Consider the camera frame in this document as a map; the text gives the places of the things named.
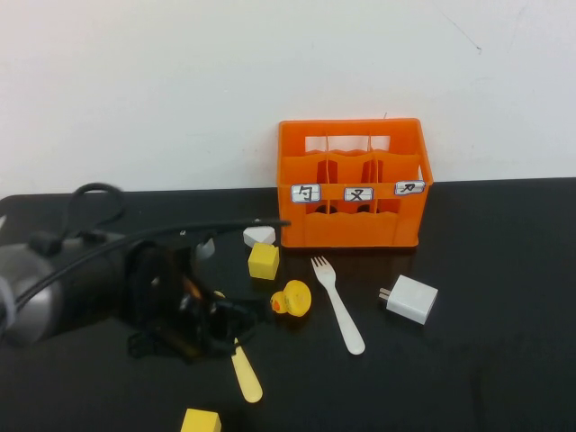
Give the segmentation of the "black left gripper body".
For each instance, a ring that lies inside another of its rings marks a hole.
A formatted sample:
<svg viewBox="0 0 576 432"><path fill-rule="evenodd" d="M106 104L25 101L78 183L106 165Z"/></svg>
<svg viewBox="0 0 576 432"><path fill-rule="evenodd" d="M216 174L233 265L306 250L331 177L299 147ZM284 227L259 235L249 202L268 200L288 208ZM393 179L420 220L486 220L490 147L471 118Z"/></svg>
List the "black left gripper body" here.
<svg viewBox="0 0 576 432"><path fill-rule="evenodd" d="M120 320L134 359L178 357L190 364L217 355L208 330L212 296L194 273L194 244L182 238L141 239L125 249L126 286Z"/></svg>

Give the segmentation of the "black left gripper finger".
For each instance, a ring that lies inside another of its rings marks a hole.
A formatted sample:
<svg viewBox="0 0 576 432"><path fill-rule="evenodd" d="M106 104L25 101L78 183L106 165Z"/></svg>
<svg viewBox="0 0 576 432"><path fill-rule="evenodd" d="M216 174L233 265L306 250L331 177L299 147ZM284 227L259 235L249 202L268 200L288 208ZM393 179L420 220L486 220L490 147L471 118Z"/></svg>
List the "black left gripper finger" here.
<svg viewBox="0 0 576 432"><path fill-rule="evenodd" d="M213 302L213 306L228 320L235 320L242 325L270 323L273 320L270 304L262 300L218 298Z"/></svg>
<svg viewBox="0 0 576 432"><path fill-rule="evenodd" d="M231 356L242 343L248 342L255 334L255 326L210 326L210 355Z"/></svg>

